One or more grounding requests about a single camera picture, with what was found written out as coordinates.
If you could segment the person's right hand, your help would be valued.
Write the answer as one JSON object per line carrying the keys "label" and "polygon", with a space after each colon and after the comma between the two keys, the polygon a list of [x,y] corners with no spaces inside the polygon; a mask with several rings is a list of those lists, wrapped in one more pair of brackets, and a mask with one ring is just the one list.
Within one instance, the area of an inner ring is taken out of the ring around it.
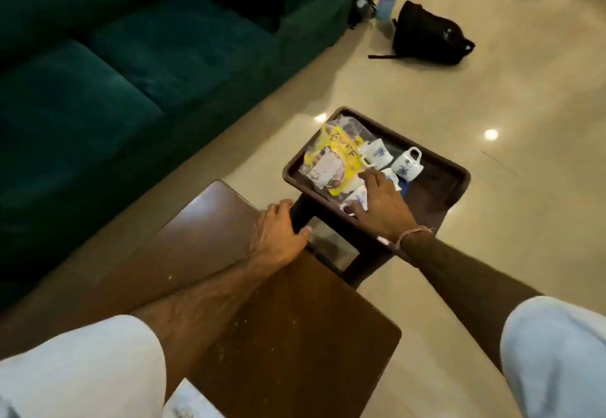
{"label": "person's right hand", "polygon": [[364,230],[402,251],[410,249],[413,242],[434,239],[427,227],[416,223],[408,205],[384,174],[369,168],[359,177],[367,187],[368,211],[375,215],[374,224],[360,224]]}

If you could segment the person's left hand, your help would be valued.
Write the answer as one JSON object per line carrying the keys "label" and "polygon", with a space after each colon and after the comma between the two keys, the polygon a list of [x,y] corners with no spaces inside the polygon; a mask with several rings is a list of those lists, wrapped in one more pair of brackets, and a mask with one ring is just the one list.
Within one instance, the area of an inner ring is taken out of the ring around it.
{"label": "person's left hand", "polygon": [[266,269],[277,270],[294,261],[305,248],[293,248],[294,230],[291,219],[291,199],[269,204],[259,211],[254,224],[247,259]]}

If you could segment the person's left forearm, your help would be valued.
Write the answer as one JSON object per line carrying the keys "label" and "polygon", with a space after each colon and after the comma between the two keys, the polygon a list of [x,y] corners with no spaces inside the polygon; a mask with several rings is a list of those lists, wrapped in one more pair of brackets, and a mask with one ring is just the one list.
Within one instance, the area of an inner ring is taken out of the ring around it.
{"label": "person's left forearm", "polygon": [[198,283],[134,310],[159,340],[166,369],[164,400],[172,395],[232,317],[269,277],[289,264],[253,253]]}

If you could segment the white cup with blue print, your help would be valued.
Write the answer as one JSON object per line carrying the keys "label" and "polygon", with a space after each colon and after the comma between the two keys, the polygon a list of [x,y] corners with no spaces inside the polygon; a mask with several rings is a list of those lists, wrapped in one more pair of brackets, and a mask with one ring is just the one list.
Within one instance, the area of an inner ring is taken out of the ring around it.
{"label": "white cup with blue print", "polygon": [[388,167],[394,159],[381,138],[360,144],[359,153],[365,168],[382,170]]}
{"label": "white cup with blue print", "polygon": [[388,180],[392,181],[392,183],[395,186],[396,191],[400,192],[402,190],[401,182],[400,182],[397,174],[392,169],[385,168],[385,169],[382,169],[380,172],[382,174],[384,174]]}
{"label": "white cup with blue print", "polygon": [[424,166],[420,161],[421,157],[421,150],[412,146],[393,161],[390,169],[400,179],[410,183],[417,178],[424,169]]}
{"label": "white cup with blue print", "polygon": [[368,210],[367,187],[364,184],[354,189],[339,205],[339,209],[346,215],[356,216],[355,211],[352,209],[353,204],[359,205],[365,212]]}

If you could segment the dark side stool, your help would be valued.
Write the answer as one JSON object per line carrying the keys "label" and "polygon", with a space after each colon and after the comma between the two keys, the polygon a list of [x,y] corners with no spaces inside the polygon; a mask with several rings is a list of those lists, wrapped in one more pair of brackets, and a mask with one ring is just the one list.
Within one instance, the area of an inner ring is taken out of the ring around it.
{"label": "dark side stool", "polygon": [[[402,196],[414,220],[436,233],[449,209],[459,200],[450,192],[411,188]],[[356,220],[346,220],[337,206],[319,195],[301,193],[291,209],[295,231],[319,226],[310,251],[352,288],[360,284],[395,256],[392,247],[363,231]]]}

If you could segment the yellow snack packet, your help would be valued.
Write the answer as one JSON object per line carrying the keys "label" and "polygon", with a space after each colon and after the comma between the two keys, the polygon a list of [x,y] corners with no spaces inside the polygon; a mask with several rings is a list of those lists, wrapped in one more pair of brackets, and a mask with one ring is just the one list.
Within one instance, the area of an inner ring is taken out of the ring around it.
{"label": "yellow snack packet", "polygon": [[306,149],[299,173],[318,191],[339,198],[353,189],[354,177],[365,169],[360,147],[367,140],[350,125],[324,123],[318,137]]}

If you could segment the dark brown serving tray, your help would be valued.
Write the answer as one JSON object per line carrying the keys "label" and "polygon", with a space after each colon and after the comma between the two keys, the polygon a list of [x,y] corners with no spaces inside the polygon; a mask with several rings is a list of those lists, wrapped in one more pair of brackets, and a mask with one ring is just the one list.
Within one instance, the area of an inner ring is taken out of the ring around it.
{"label": "dark brown serving tray", "polygon": [[[338,108],[329,116],[328,120],[332,121],[341,116],[355,118],[375,137],[383,139],[383,142],[394,156],[398,156],[404,150],[413,146],[420,150],[420,163],[424,168],[419,176],[408,183],[404,200],[414,219],[437,233],[449,209],[466,192],[471,181],[470,173],[455,162],[428,150],[425,146],[393,131],[353,108]],[[300,192],[300,196],[295,201],[291,212],[293,228],[295,231],[299,231],[312,219],[316,218],[337,233],[358,253],[375,248],[378,251],[391,254],[389,247],[380,240],[371,237],[368,232],[359,226],[356,220],[340,210],[338,203],[317,191],[312,181],[299,171],[304,161],[306,149],[314,144],[319,135],[320,131],[316,131],[290,159],[282,172],[284,181]]]}

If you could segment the brown wooden table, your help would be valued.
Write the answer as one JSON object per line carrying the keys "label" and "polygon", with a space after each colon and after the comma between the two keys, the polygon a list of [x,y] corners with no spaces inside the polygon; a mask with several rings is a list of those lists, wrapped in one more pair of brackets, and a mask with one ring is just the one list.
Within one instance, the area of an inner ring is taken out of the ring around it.
{"label": "brown wooden table", "polygon": [[[246,253],[256,209],[216,180],[83,293],[72,322],[129,313]],[[188,379],[225,418],[360,418],[401,330],[309,252],[270,277],[167,395]]]}

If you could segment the black backpack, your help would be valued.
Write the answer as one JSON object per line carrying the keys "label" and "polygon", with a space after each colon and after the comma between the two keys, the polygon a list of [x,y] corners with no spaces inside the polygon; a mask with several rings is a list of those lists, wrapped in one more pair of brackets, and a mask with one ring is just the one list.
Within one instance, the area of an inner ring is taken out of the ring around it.
{"label": "black backpack", "polygon": [[369,59],[409,59],[451,67],[458,65],[476,47],[458,24],[412,1],[406,1],[398,18],[391,22],[395,29],[391,54],[369,54]]}

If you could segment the white printed cloth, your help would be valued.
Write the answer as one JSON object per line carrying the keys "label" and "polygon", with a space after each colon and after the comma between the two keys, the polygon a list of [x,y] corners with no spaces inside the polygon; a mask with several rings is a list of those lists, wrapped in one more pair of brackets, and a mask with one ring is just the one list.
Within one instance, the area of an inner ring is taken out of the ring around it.
{"label": "white printed cloth", "polygon": [[162,418],[225,418],[225,416],[186,378],[163,407]]}

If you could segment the green sofa seat cushion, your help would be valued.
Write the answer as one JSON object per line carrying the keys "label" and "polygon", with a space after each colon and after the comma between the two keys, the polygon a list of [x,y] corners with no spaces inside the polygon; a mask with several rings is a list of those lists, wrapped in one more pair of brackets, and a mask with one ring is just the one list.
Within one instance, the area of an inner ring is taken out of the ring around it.
{"label": "green sofa seat cushion", "polygon": [[0,73],[0,214],[25,216],[161,118],[144,93],[74,40]]}
{"label": "green sofa seat cushion", "polygon": [[257,73],[277,48],[272,34],[213,0],[158,0],[83,42],[167,114]]}

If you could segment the green velvet sofa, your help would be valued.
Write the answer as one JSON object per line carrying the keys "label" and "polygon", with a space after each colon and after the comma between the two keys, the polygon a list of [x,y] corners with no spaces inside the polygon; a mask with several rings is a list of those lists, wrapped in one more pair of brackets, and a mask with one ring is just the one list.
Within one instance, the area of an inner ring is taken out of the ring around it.
{"label": "green velvet sofa", "polygon": [[0,0],[0,313],[345,32],[354,0]]}

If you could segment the white right sleeve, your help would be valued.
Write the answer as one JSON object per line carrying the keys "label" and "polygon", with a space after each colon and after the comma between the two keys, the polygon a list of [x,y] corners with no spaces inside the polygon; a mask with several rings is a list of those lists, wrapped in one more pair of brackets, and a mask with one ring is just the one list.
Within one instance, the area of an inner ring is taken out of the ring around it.
{"label": "white right sleeve", "polygon": [[606,418],[606,316],[548,296],[519,304],[500,342],[524,418]]}

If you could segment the white sleeve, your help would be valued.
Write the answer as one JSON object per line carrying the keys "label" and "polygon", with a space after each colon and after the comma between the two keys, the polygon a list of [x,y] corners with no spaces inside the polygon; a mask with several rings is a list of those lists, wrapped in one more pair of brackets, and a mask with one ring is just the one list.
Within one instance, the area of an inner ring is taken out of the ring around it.
{"label": "white sleeve", "polygon": [[524,418],[606,418],[606,316],[548,296],[519,304],[500,342]]}
{"label": "white sleeve", "polygon": [[166,376],[151,328],[118,315],[0,361],[0,418],[161,418]]}

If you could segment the white left sleeve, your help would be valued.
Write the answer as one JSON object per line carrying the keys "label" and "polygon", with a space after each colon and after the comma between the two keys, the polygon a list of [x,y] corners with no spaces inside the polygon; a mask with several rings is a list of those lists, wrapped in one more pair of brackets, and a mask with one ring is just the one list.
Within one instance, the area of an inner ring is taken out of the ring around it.
{"label": "white left sleeve", "polygon": [[166,376],[151,328],[118,315],[0,361],[0,418],[161,418]]}

